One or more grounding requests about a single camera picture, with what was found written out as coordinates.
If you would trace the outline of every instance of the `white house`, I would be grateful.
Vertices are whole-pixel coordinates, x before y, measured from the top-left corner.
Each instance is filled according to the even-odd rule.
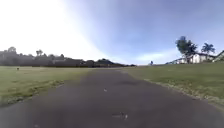
[[[190,62],[191,63],[201,63],[201,62],[204,62],[205,60],[213,60],[214,58],[215,58],[215,56],[212,56],[212,55],[197,53],[191,57]]]
[[[190,63],[201,63],[201,62],[204,62],[205,60],[213,60],[214,58],[215,56],[212,56],[212,55],[196,53],[195,55],[190,57]],[[186,64],[186,63],[187,61],[185,58],[180,58],[172,62],[169,62],[167,64]]]

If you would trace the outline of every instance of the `tree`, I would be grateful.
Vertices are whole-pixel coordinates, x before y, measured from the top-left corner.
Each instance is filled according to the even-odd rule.
[[[39,56],[39,54],[40,54],[39,50],[37,50],[36,53],[37,53],[37,56]]]
[[[204,43],[204,46],[202,47],[201,52],[206,53],[206,60],[208,60],[208,56],[210,52],[215,53],[215,48],[213,44]]]
[[[10,47],[10,48],[8,49],[8,52],[16,52],[16,48],[15,48],[15,47]]]
[[[185,57],[187,63],[190,63],[190,57],[196,53],[197,45],[192,43],[191,40],[186,40],[185,36],[180,37],[176,41],[176,45],[180,53]]]
[[[42,55],[42,53],[43,53],[43,51],[42,51],[42,50],[39,50],[39,54],[40,54],[40,56]]]
[[[37,50],[36,53],[37,53],[37,56],[41,56],[43,51],[42,50]]]
[[[63,54],[61,54],[60,58],[61,58],[62,60],[64,60],[65,56],[64,56]]]
[[[47,55],[44,53],[43,57],[47,57]]]
[[[50,54],[49,57],[51,58],[51,60],[55,59],[55,56],[53,54]]]

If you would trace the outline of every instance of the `grass field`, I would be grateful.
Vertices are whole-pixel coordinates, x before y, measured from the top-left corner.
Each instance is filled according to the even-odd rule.
[[[78,80],[91,69],[0,67],[0,105],[11,104],[33,96],[40,91]]]
[[[224,63],[125,68],[134,77],[224,104]]]

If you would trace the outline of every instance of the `road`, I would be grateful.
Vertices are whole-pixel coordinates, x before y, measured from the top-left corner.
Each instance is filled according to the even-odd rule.
[[[205,101],[99,69],[1,108],[0,128],[224,128],[224,117]]]

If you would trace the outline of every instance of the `distant tree line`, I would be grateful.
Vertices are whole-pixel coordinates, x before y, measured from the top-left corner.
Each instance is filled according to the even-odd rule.
[[[1,66],[33,66],[33,67],[126,67],[135,65],[125,65],[111,62],[108,59],[99,59],[98,61],[82,59],[72,59],[65,57],[63,54],[46,55],[42,50],[36,51],[36,56],[31,54],[18,54],[15,47],[10,47],[8,50],[0,51]]]

